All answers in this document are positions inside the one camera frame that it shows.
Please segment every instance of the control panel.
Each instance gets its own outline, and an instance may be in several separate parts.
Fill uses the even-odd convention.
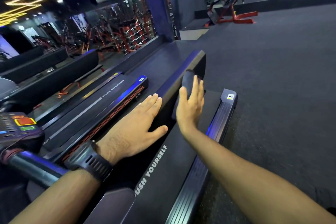
[[[44,132],[33,118],[23,112],[0,112],[0,145],[38,152],[44,140]]]

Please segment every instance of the blue pillar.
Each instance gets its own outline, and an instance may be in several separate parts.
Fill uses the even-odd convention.
[[[174,40],[173,25],[170,19],[167,0],[146,0],[153,16],[155,29],[169,42]]]

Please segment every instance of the black smartwatch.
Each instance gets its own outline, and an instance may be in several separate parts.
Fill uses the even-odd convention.
[[[93,141],[83,143],[64,162],[65,166],[70,170],[82,168],[98,181],[103,182],[110,175],[113,166],[96,152],[97,148],[98,146]]]

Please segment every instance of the warning sticker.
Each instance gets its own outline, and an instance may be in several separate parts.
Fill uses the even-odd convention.
[[[229,95],[227,96],[227,99],[231,99],[231,100],[233,100],[234,97],[235,97],[234,94],[229,94]]]

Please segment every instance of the treadmill belt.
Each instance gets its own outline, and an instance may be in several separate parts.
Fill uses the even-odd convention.
[[[51,151],[62,146],[70,137],[85,127],[101,111],[115,101],[137,80],[121,74],[80,103],[60,120],[48,127],[43,146]]]

